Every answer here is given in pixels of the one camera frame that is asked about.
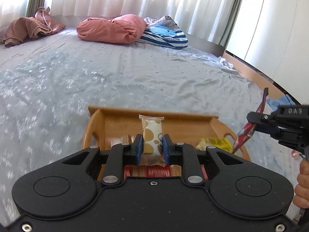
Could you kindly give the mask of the person right hand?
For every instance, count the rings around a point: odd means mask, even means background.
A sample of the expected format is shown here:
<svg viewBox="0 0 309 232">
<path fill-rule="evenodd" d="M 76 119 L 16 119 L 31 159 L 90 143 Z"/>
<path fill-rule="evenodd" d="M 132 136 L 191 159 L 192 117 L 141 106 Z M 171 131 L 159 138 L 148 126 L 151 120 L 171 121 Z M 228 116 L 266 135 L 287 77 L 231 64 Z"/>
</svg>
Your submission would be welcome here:
<svg viewBox="0 0 309 232">
<path fill-rule="evenodd" d="M 309 208 L 309 163 L 302 160 L 297 176 L 297 186 L 294 189 L 293 204 L 299 208 Z"/>
</svg>

